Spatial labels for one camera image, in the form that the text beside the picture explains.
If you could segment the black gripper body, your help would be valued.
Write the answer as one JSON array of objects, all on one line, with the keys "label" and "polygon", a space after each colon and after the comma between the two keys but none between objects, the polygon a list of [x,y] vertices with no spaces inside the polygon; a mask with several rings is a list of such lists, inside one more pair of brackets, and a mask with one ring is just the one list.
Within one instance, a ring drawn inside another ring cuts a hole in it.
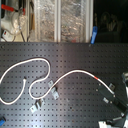
[{"label": "black gripper body", "polygon": [[128,110],[127,91],[125,86],[118,87],[113,83],[110,83],[109,85],[101,83],[98,86],[98,91],[101,93],[103,100],[106,103],[113,104],[122,113],[125,113]]}]

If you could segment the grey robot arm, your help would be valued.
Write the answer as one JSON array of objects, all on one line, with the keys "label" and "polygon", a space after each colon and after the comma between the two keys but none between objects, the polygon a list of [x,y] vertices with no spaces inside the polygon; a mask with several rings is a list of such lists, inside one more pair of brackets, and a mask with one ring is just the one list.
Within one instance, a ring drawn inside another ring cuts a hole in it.
[{"label": "grey robot arm", "polygon": [[125,88],[125,97],[127,98],[126,102],[116,96],[116,86],[113,83],[111,83],[107,87],[105,87],[104,85],[100,85],[98,91],[104,96],[106,103],[112,103],[121,112],[126,113],[128,111],[128,72],[122,73],[122,81]]}]

